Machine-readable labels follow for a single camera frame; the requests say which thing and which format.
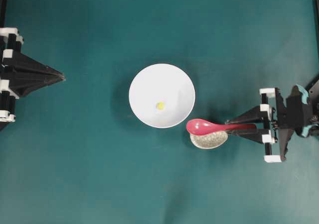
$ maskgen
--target pink spoon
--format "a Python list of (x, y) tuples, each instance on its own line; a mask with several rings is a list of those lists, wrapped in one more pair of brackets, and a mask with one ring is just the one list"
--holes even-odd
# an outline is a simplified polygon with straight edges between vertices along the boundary
[(254, 124), (216, 124), (195, 118), (187, 122), (186, 129), (193, 135), (206, 135), (218, 131), (256, 128)]

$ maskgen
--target table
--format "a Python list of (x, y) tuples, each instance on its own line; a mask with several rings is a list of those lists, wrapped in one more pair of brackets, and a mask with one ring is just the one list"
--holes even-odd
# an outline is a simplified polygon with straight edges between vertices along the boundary
[(313, 0), (8, 0), (23, 53), (67, 81), (18, 101), (1, 132), (0, 223), (316, 223), (318, 139), (294, 135), (267, 164), (262, 145), (200, 150), (186, 121), (151, 128), (128, 103), (160, 62), (193, 80), (187, 120), (224, 122), (263, 87), (286, 97), (318, 74), (315, 20)]

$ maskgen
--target white bracket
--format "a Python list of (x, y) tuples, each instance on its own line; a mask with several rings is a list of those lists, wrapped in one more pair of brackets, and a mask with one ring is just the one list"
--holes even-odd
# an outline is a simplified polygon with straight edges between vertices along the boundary
[(276, 97), (276, 90), (275, 88), (263, 88), (263, 89), (259, 89), (259, 94), (267, 94), (268, 98), (274, 98)]
[(275, 138), (271, 136), (271, 131), (269, 130), (268, 134), (263, 134), (262, 135), (262, 141), (263, 143), (275, 143)]
[(269, 105), (269, 104), (260, 104), (260, 111), (261, 111), (261, 112), (267, 112), (267, 114), (268, 114), (268, 120), (269, 120), (269, 121), (272, 120), (273, 109), (272, 109), (271, 105)]
[(19, 35), (19, 31), (17, 28), (14, 28), (14, 27), (0, 28), (0, 36), (4, 36), (6, 38), (6, 40), (5, 40), (6, 43), (7, 43), (7, 39), (9, 37), (9, 34), (16, 35), (16, 41), (21, 42), (21, 45), (23, 45), (23, 37)]
[(9, 80), (0, 79), (0, 93), (2, 93), (2, 91), (9, 91), (10, 95), (18, 100), (19, 96), (9, 88), (9, 82)]
[(265, 155), (264, 160), (267, 163), (281, 163), (280, 155)]

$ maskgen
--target teal tabletop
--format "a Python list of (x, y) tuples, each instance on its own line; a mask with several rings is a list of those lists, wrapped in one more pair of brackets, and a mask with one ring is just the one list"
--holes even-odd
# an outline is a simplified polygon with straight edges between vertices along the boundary
[[(0, 134), (0, 223), (318, 223), (318, 139), (294, 135), (287, 161), (267, 164), (261, 144), (232, 136), (202, 150), (185, 129), (258, 105), (260, 88), (307, 85), (315, 20), (313, 0), (8, 0), (22, 52), (66, 81), (17, 101)], [(129, 105), (132, 79), (155, 63), (195, 87), (172, 128)]]

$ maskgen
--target robotic arm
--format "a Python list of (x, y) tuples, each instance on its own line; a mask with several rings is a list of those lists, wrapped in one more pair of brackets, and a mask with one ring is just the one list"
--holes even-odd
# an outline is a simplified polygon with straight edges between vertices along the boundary
[[(261, 104), (242, 115), (228, 120), (226, 124), (260, 122), (262, 129), (232, 130), (232, 135), (247, 138), (265, 145), (266, 162), (283, 162), (288, 152), (287, 145), (294, 132), (300, 137), (319, 135), (319, 81), (308, 91), (300, 85), (292, 88), (286, 98), (286, 105), (278, 88), (260, 89)], [(276, 109), (268, 104), (268, 99), (275, 98)], [(272, 154), (272, 144), (278, 142), (280, 155)]]

